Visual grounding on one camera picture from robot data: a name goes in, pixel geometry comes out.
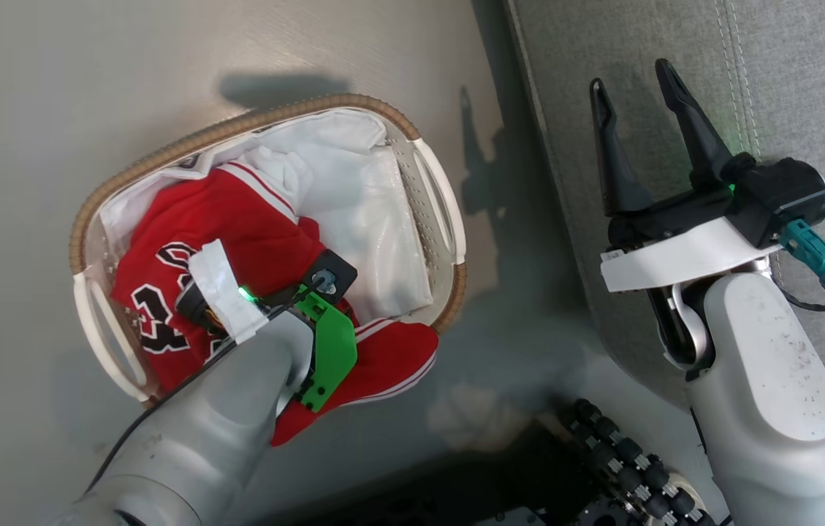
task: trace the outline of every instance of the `white fabric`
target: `white fabric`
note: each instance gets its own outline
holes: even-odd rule
[[[227,260],[221,240],[205,244],[201,252],[192,254],[188,260],[188,271],[201,295],[236,343],[251,339],[257,330],[269,323],[258,307],[240,295],[234,270]]]
[[[329,110],[229,140],[182,166],[168,167],[109,199],[99,211],[117,256],[155,194],[181,180],[202,179],[235,161],[253,167],[292,212],[319,224],[321,240],[357,269],[346,293],[361,323],[432,303],[425,254],[392,148],[380,120],[359,110]],[[239,167],[228,171],[241,177]],[[251,188],[265,195],[261,189]]]

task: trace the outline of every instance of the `gray upholstery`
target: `gray upholstery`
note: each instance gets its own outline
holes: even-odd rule
[[[588,84],[602,77],[639,176],[663,197],[688,188],[689,163],[653,72],[672,61],[732,152],[793,156],[825,179],[825,0],[510,0],[539,123],[590,309],[610,355],[684,406],[643,293],[609,295]],[[825,239],[825,222],[817,229]],[[817,280],[781,253],[778,283],[825,302]],[[799,312],[825,363],[825,313]]]

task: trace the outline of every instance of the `gray robot arm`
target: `gray robot arm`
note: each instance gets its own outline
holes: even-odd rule
[[[311,329],[282,313],[176,393],[49,524],[218,524],[253,476]]]
[[[713,364],[686,390],[734,522],[825,524],[825,369],[812,342],[765,275],[720,278],[703,304]]]

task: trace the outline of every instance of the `laundry basket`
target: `laundry basket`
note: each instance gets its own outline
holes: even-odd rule
[[[71,233],[75,306],[91,349],[123,392],[145,404],[164,395],[139,343],[136,314],[111,302],[109,297],[125,247],[122,243],[113,245],[108,242],[99,216],[104,204],[157,171],[187,163],[196,154],[236,137],[334,109],[365,111],[386,126],[386,144],[395,152],[399,163],[406,197],[425,252],[433,298],[431,305],[406,314],[402,320],[431,325],[439,333],[448,329],[461,307],[468,271],[461,213],[441,164],[416,127],[389,104],[361,94],[326,96],[279,107],[268,113],[251,111],[191,134],[112,177],[85,201]]]

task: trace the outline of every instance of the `clothing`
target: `clothing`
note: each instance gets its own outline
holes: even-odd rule
[[[232,162],[258,171],[264,186],[241,180],[284,201],[279,213],[314,219],[324,244],[355,267],[358,277],[345,298],[361,323],[432,304],[422,226],[408,200],[429,197],[406,193],[386,124],[361,110],[322,111],[240,134],[132,184],[98,210],[111,253],[129,250],[129,237],[159,191],[205,179],[215,167],[244,170]]]
[[[212,336],[175,312],[176,297],[191,280],[189,257],[202,245],[220,239],[237,282],[263,297],[298,283],[325,250],[318,224],[296,216],[286,189],[261,175],[232,161],[204,179],[162,189],[119,262],[111,297],[139,313],[142,347],[166,392],[216,349]],[[338,309],[359,326],[347,302]],[[357,340],[357,365],[322,413],[408,389],[430,369],[438,346],[431,327],[386,319],[358,327]],[[318,415],[290,403],[279,416],[274,445]]]

